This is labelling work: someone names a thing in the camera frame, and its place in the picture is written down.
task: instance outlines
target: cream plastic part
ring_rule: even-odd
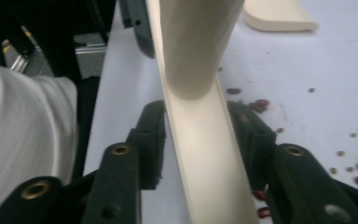
[[[191,223],[258,223],[226,101],[215,75],[215,68],[241,13],[243,2],[242,0],[213,1],[220,8],[207,6],[210,4],[209,0],[163,0],[163,2],[147,0],[147,6],[172,139]],[[190,2],[197,10],[190,10]],[[165,30],[164,28],[170,24],[171,13],[175,8],[189,10],[180,9],[182,24],[174,22]],[[215,15],[222,15],[220,20],[213,21],[218,24],[209,24],[204,17],[211,12],[202,13],[202,11],[220,9],[225,10],[226,13],[215,12]],[[193,32],[193,28],[186,29],[186,24],[191,26],[195,21],[202,21],[197,22],[197,25],[203,32]],[[174,38],[176,42],[166,39],[169,37]],[[191,43],[192,40],[209,42],[207,46],[211,48],[213,42],[218,43],[219,46],[218,49],[207,49],[205,46],[199,48]],[[197,58],[186,57],[190,47],[193,47],[194,51],[199,50],[194,52]],[[173,90],[186,87],[193,80],[181,76],[182,74],[173,69],[180,66],[189,66],[186,72],[190,75],[196,76],[199,71],[202,72],[202,76],[194,80],[198,82],[197,85],[192,88],[198,88],[200,84],[209,85],[204,88],[206,91],[203,94],[189,91],[186,97],[183,97]]]
[[[212,86],[243,6],[243,0],[229,2],[160,1],[165,74],[174,91],[192,96]]]
[[[246,23],[260,31],[318,29],[299,0],[246,0],[243,11]]]

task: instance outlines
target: white sleeve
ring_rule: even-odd
[[[76,87],[0,67],[0,204],[20,183],[41,175],[68,183],[76,133]]]

